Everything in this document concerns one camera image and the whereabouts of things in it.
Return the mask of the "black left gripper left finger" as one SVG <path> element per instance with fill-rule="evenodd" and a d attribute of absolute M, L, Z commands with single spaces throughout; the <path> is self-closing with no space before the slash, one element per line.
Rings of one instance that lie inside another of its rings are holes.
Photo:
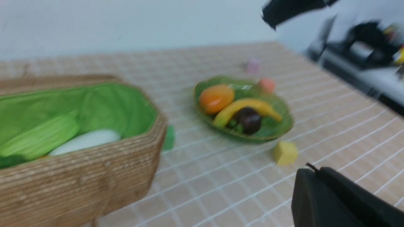
<path fill-rule="evenodd" d="M 264 22 L 276 30 L 276 27 L 287 20 L 308 11 L 332 6 L 337 0 L 270 0 L 262 9 Z"/>

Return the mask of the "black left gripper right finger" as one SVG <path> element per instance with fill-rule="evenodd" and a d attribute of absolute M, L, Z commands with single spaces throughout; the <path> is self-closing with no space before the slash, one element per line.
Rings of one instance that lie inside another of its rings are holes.
<path fill-rule="evenodd" d="M 291 210 L 296 227 L 402 227 L 404 213 L 331 167 L 296 172 Z"/>

